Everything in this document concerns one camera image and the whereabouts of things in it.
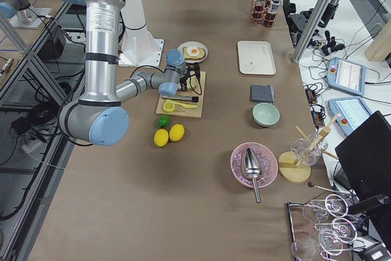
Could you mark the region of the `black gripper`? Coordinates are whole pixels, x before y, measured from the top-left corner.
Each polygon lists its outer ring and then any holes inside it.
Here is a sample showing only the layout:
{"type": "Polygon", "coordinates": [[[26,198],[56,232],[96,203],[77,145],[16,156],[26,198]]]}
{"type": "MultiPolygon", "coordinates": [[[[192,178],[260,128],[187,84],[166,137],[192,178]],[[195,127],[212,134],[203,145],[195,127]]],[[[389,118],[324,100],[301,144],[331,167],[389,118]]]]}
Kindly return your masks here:
{"type": "Polygon", "coordinates": [[[186,75],[180,78],[179,90],[188,91],[191,88],[191,77],[186,75]]]}

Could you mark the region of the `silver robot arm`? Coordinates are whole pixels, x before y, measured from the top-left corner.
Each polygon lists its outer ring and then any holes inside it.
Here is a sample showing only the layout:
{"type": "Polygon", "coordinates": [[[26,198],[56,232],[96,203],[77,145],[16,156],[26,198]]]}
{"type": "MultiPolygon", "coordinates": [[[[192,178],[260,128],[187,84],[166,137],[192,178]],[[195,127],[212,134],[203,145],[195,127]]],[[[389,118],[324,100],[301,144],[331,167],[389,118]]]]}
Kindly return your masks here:
{"type": "Polygon", "coordinates": [[[126,0],[62,1],[86,7],[86,52],[84,93],[60,111],[60,127],[75,139],[116,144],[130,124],[122,102],[147,89],[176,94],[180,78],[187,73],[185,59],[181,51],[171,50],[162,73],[139,72],[117,85],[120,11],[126,0]]]}

